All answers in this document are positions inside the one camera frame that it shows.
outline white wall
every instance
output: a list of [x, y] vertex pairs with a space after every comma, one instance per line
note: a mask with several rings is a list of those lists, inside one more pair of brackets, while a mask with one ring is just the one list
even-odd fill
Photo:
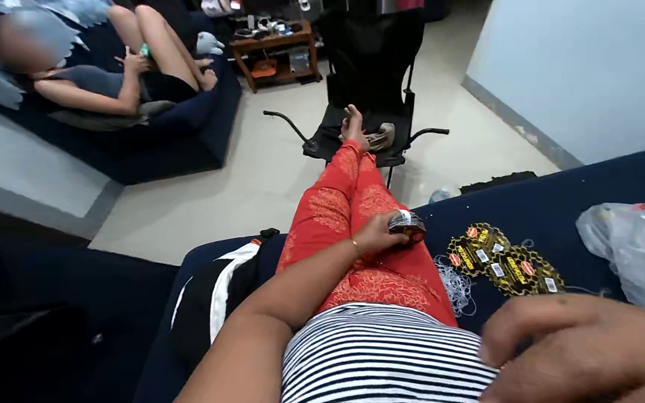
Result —
[[80, 218], [109, 180], [0, 115], [0, 188]]
[[467, 74], [584, 163], [645, 150], [645, 0], [495, 0]]

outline bare foot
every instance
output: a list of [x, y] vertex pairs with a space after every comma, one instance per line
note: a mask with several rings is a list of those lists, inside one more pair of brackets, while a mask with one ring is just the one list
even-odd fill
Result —
[[347, 117], [343, 119], [343, 138], [357, 141], [362, 152], [370, 151], [370, 143], [363, 133], [362, 113], [353, 104], [350, 104], [345, 108], [345, 114]]
[[193, 61], [196, 63], [196, 66], [198, 66], [199, 69], [207, 68], [211, 65], [211, 63], [213, 63], [213, 59], [201, 59]]
[[199, 84], [201, 88], [203, 88], [203, 91], [210, 91], [216, 86], [217, 82], [218, 77], [216, 77], [216, 72], [213, 70], [206, 70], [206, 72], [203, 73], [203, 78]]

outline orange item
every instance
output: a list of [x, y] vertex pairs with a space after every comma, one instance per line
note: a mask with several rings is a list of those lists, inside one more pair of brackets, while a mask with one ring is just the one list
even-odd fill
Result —
[[[318, 181], [302, 195], [276, 272], [348, 240], [369, 216], [408, 208], [385, 187], [375, 156], [347, 140]], [[437, 267], [423, 242], [358, 260], [315, 313], [349, 302], [413, 307], [457, 326]]]
[[255, 78], [261, 78], [275, 75], [275, 72], [277, 72], [277, 60], [267, 59], [255, 62], [255, 65], [253, 65], [253, 71], [251, 71], [250, 74]]

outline black shorts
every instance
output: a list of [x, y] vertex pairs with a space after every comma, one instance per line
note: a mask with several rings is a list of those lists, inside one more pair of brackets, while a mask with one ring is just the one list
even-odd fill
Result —
[[146, 72], [141, 75], [150, 100], [169, 100], [182, 103], [198, 95], [184, 80], [162, 72]]

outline plastic bag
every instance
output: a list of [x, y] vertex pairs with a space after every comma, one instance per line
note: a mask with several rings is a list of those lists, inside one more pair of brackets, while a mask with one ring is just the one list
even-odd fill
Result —
[[591, 253], [608, 259], [629, 302], [645, 307], [645, 204], [602, 204], [576, 221]]

